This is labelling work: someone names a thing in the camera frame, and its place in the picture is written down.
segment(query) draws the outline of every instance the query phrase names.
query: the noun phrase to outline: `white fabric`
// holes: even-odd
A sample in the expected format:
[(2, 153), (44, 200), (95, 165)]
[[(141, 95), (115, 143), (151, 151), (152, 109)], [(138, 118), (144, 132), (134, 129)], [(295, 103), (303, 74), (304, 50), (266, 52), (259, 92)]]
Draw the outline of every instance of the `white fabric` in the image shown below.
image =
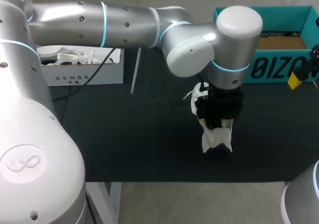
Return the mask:
[[(198, 83), (194, 89), (189, 92), (184, 99), (191, 94), (191, 101), (190, 101), (190, 106), (191, 106), (191, 111), (194, 115), (197, 116), (196, 111), (196, 105), (195, 102), (197, 101), (198, 97), (201, 96), (206, 96), (208, 94), (208, 91), (199, 91), (200, 84)], [(231, 148), (231, 130), (232, 130), (232, 124), (233, 120), (228, 120), (228, 119), (222, 119), (221, 120), (221, 128), (215, 128), (213, 130), (210, 130), (203, 119), (199, 120), (200, 125), (204, 129), (204, 134), (202, 136), (202, 148), (203, 152), (205, 153), (209, 148), (215, 148), (219, 144), (224, 143), (226, 147), (232, 151)]]

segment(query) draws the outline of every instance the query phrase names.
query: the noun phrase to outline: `black cable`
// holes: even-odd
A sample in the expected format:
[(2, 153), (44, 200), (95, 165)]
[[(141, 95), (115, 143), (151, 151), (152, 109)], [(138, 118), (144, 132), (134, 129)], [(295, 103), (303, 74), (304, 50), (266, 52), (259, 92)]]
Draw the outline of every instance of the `black cable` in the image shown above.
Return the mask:
[(66, 98), (66, 101), (65, 101), (64, 110), (63, 110), (61, 118), (60, 118), (60, 124), (62, 124), (64, 116), (65, 116), (65, 113), (66, 113), (66, 108), (68, 106), (68, 102), (69, 102), (69, 98), (70, 98), (70, 94), (71, 94), (71, 89), (72, 89), (72, 86), (69, 86), (69, 91), (68, 91), (67, 98)]
[(94, 223), (94, 224), (97, 224), (96, 219), (95, 219), (95, 216), (93, 215), (93, 209), (92, 209), (91, 203), (90, 203), (90, 201), (89, 201), (89, 196), (88, 196), (87, 193), (85, 193), (85, 198), (86, 198), (86, 202), (87, 202), (87, 204), (88, 204), (89, 212), (90, 212), (90, 214), (91, 214), (93, 223)]
[(77, 90), (71, 92), (70, 94), (66, 95), (66, 96), (62, 96), (62, 97), (59, 97), (59, 98), (56, 98), (53, 100), (53, 102), (56, 102), (56, 101), (60, 101), (60, 100), (63, 100), (65, 98), (68, 98), (72, 95), (74, 95), (75, 93), (79, 92), (83, 87), (85, 87), (94, 77), (95, 75), (99, 72), (99, 70), (102, 68), (102, 66), (104, 65), (104, 63), (106, 62), (106, 60), (110, 57), (110, 55), (115, 51), (115, 48), (113, 48), (109, 54), (104, 58), (104, 60), (102, 61), (102, 63), (99, 65), (99, 67), (96, 69), (96, 71), (93, 73), (93, 75), (83, 84), (81, 85)]

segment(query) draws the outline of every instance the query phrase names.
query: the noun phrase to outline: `white box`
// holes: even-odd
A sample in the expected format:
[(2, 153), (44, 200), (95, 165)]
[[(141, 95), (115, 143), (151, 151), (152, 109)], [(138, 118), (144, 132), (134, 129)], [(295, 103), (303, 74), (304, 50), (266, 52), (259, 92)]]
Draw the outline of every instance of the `white box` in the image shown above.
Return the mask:
[[(39, 55), (52, 54), (62, 46), (44, 46), (37, 49)], [(93, 51), (95, 56), (103, 60), (111, 48), (63, 46), (68, 49), (81, 50), (87, 54)], [(116, 49), (110, 59), (102, 66), (88, 85), (122, 84), (124, 76), (124, 49)], [(48, 86), (80, 86), (84, 84), (99, 67), (99, 64), (87, 65), (42, 65), (44, 79)]]

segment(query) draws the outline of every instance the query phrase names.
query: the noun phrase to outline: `teal cardboard box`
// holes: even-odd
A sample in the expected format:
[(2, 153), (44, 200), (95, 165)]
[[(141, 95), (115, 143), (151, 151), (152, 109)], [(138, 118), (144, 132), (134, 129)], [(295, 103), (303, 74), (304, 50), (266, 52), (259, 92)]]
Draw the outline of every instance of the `teal cardboard box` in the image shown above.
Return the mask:
[[(225, 7), (217, 7), (214, 19)], [(310, 58), (311, 49), (319, 43), (319, 17), (313, 6), (252, 7), (263, 19), (263, 32), (245, 83), (287, 82), (295, 67)], [(312, 82), (318, 71), (310, 74)]]

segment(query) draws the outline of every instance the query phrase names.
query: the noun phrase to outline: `yellow object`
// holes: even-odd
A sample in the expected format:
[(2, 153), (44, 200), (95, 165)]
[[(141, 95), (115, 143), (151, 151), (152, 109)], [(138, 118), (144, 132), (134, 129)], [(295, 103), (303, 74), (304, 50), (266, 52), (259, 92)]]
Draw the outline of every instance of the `yellow object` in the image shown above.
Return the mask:
[(300, 85), (302, 81), (299, 81), (296, 75), (292, 72), (291, 76), (288, 80), (288, 84), (292, 90), (294, 90), (298, 85)]

